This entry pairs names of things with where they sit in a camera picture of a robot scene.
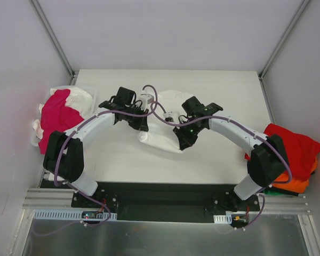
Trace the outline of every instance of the black mount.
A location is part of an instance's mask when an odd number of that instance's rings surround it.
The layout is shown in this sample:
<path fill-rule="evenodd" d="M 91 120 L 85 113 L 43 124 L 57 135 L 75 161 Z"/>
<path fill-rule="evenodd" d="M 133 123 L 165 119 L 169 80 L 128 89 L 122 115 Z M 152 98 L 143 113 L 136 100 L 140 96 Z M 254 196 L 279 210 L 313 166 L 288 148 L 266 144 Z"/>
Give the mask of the black mount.
<path fill-rule="evenodd" d="M 101 200 L 117 213 L 118 220 L 213 223 L 214 215 L 225 215 L 219 198 L 235 185 L 98 182 Z M 74 193 L 74 208 L 101 206 Z M 251 196 L 239 211 L 259 211 L 258 198 Z"/>
<path fill-rule="evenodd" d="M 204 104 L 200 103 L 196 97 L 189 98 L 181 106 L 188 116 L 188 120 L 185 123 L 193 121 L 199 117 L 212 116 L 214 113 L 223 110 L 222 107 L 215 103 L 210 103 L 207 106 L 204 106 Z M 204 119 L 181 128 L 175 127 L 173 132 L 178 137 L 180 150 L 191 147 L 198 139 L 200 131 L 204 128 L 210 129 L 208 119 Z"/>
<path fill-rule="evenodd" d="M 43 162 L 46 170 L 54 173 L 60 149 L 67 138 L 64 132 L 51 133 Z M 70 139 L 66 148 L 68 151 L 62 155 L 58 175 L 74 182 L 81 176 L 84 169 L 83 143 L 80 139 Z"/>
<path fill-rule="evenodd" d="M 106 100 L 99 104 L 99 108 L 106 108 L 109 110 L 119 110 L 129 114 L 144 115 L 148 111 L 143 111 L 140 107 L 135 105 L 136 93 L 124 87 L 120 87 L 115 96 L 110 100 Z M 115 123 L 125 120 L 129 126 L 137 131 L 148 132 L 147 117 L 132 117 L 123 114 L 115 114 Z"/>
<path fill-rule="evenodd" d="M 274 134 L 267 138 L 267 142 L 278 151 L 289 165 L 282 138 Z M 247 163 L 247 171 L 251 179 L 263 188 L 272 184 L 286 170 L 280 159 L 264 143 L 254 147 L 250 159 Z"/>

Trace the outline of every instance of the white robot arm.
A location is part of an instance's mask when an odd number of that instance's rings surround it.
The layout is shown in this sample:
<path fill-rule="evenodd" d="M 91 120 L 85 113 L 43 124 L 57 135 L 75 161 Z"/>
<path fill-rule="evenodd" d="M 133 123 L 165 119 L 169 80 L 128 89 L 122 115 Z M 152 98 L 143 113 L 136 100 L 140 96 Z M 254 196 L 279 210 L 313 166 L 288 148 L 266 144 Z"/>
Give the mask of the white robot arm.
<path fill-rule="evenodd" d="M 53 132 L 49 138 L 43 163 L 44 168 L 55 173 L 61 147 L 65 140 L 71 137 L 67 144 L 66 154 L 62 153 L 58 175 L 78 190 L 101 201 L 102 188 L 84 171 L 83 145 L 90 143 L 97 133 L 121 120 L 127 121 L 129 126 L 136 130 L 148 131 L 146 106 L 154 98 L 151 95 L 141 98 L 143 98 L 141 104 L 143 108 L 135 104 L 135 92 L 121 87 L 116 96 L 100 104 L 95 116 L 64 133 Z M 217 104 L 211 103 L 204 106 L 196 97 L 185 101 L 182 107 L 187 113 L 188 120 L 182 124 L 167 122 L 175 126 L 173 132 L 178 137 L 181 150 L 191 147 L 197 140 L 198 133 L 206 128 L 224 135 L 251 156 L 247 164 L 248 175 L 224 198 L 218 200 L 219 205 L 224 209 L 237 211 L 250 196 L 266 188 L 286 170 L 282 161 L 267 146 L 269 143 L 287 162 L 283 142 L 279 136 L 267 137 L 263 133 L 240 125 Z M 125 113 L 143 116 L 131 117 Z"/>

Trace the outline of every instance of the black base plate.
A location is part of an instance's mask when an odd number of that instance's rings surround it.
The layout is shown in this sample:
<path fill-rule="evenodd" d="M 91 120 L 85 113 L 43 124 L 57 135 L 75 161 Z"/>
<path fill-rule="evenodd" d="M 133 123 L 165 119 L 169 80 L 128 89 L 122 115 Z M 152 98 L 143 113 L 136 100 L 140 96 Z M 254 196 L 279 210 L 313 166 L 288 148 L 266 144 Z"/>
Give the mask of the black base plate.
<path fill-rule="evenodd" d="M 107 195 L 107 206 L 117 213 L 118 220 L 212 223 L 213 215 L 224 215 L 225 210 L 215 204 L 217 198 L 235 185 L 196 185 L 164 183 L 99 182 Z M 74 208 L 95 208 L 80 194 L 74 194 Z M 249 198 L 240 211 L 259 211 L 257 196 Z"/>

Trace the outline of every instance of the gray wall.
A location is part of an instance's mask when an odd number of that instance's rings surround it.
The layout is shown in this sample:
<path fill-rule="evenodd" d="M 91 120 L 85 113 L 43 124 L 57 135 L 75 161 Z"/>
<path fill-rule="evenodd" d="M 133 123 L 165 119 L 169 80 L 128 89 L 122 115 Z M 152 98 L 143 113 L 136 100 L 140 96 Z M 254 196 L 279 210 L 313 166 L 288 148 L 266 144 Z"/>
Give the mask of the gray wall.
<path fill-rule="evenodd" d="M 260 71 L 301 0 L 40 0 L 80 68 Z"/>
<path fill-rule="evenodd" d="M 0 0 L 0 255 L 40 175 L 42 158 L 29 144 L 38 103 L 68 81 L 30 3 Z"/>
<path fill-rule="evenodd" d="M 320 0 L 311 2 L 265 81 L 277 123 L 320 142 Z M 320 234 L 320 160 L 310 181 Z"/>

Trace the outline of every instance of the enclosure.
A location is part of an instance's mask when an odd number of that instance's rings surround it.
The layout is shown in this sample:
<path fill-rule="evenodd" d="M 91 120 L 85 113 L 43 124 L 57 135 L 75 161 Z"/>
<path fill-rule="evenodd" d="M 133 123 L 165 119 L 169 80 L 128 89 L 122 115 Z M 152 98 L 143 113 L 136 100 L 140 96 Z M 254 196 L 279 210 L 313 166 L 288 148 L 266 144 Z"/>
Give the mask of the enclosure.
<path fill-rule="evenodd" d="M 97 107 L 120 86 L 146 84 L 215 102 L 256 131 L 274 123 L 320 143 L 320 0 L 0 1 L 0 255 L 320 255 L 320 154 L 306 192 L 265 195 L 245 231 L 164 205 L 163 221 L 139 209 L 34 237 L 32 226 L 47 233 L 69 222 L 36 214 L 82 209 L 71 207 L 72 189 L 50 185 L 31 145 L 38 105 L 62 85 L 92 86 Z M 90 176 L 197 188 L 246 175 L 242 150 L 208 130 L 183 154 L 137 136 L 123 124 L 97 135 L 85 149 Z"/>

